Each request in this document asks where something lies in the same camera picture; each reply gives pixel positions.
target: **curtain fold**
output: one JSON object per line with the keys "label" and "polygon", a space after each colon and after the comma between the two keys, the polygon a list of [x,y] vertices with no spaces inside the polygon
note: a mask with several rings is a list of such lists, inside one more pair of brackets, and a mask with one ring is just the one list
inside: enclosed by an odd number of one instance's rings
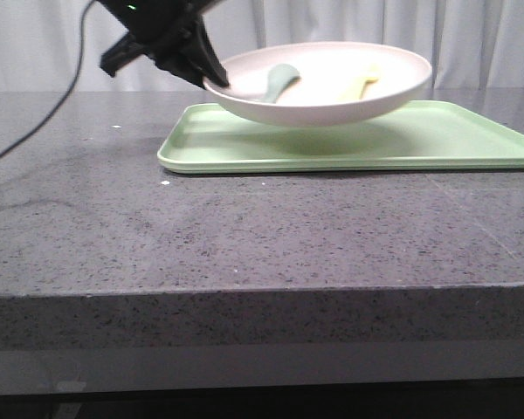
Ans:
{"label": "curtain fold", "polygon": [[[0,0],[0,91],[61,91],[72,77],[87,0]],[[217,55],[298,42],[394,45],[429,59],[431,85],[524,86],[524,0],[226,0],[206,13]],[[115,79],[100,55],[125,32],[96,4],[79,90],[191,90],[147,58]]]}

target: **spoon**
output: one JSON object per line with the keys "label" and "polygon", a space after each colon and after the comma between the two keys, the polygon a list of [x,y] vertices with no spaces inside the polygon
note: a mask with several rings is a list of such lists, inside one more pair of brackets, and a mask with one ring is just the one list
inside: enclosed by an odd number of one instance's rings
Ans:
{"label": "spoon", "polygon": [[279,96],[300,79],[299,70],[289,64],[278,64],[268,73],[268,87],[260,102],[276,103]]}
{"label": "spoon", "polygon": [[380,79],[380,72],[376,65],[370,65],[369,68],[363,73],[355,77],[351,85],[346,89],[344,93],[340,95],[338,100],[340,102],[351,102],[354,100],[360,100],[363,96],[363,92],[368,83],[374,83]]}

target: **granite countertop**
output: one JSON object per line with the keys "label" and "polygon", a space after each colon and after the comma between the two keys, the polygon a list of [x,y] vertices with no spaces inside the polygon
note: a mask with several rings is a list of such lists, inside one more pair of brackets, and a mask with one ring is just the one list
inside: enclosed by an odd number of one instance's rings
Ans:
{"label": "granite countertop", "polygon": [[[524,133],[524,89],[425,93]],[[56,93],[0,93],[0,150]],[[524,170],[177,175],[203,93],[76,93],[0,162],[0,350],[524,336]]]}

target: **green tray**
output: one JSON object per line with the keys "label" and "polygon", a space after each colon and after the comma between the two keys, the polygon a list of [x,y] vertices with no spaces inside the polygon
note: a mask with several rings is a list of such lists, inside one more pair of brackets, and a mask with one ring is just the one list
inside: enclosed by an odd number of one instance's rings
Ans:
{"label": "green tray", "polygon": [[524,168],[524,135],[433,100],[317,128],[269,126],[202,104],[184,111],[157,157],[190,174]]}

